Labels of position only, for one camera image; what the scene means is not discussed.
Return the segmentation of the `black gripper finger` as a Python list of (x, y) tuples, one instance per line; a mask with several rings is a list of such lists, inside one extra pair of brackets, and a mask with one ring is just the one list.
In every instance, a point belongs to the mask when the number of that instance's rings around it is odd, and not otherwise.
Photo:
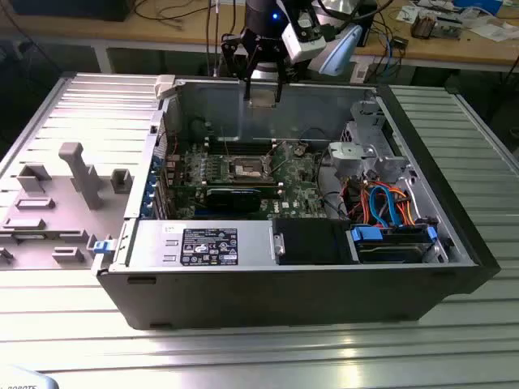
[[(236, 59), (236, 51), (242, 46), (247, 53), (245, 62)], [(250, 100), (251, 76), (256, 68), (256, 34), (243, 32), (240, 35), (226, 33), (221, 38), (221, 52), (227, 71), (237, 79), (245, 82), (244, 100)]]
[(268, 43), (267, 62), (271, 62), (277, 69), (277, 89), (275, 101), (281, 101), (283, 86), (289, 81), (287, 68), (290, 66), (290, 57), (282, 40), (271, 40)]

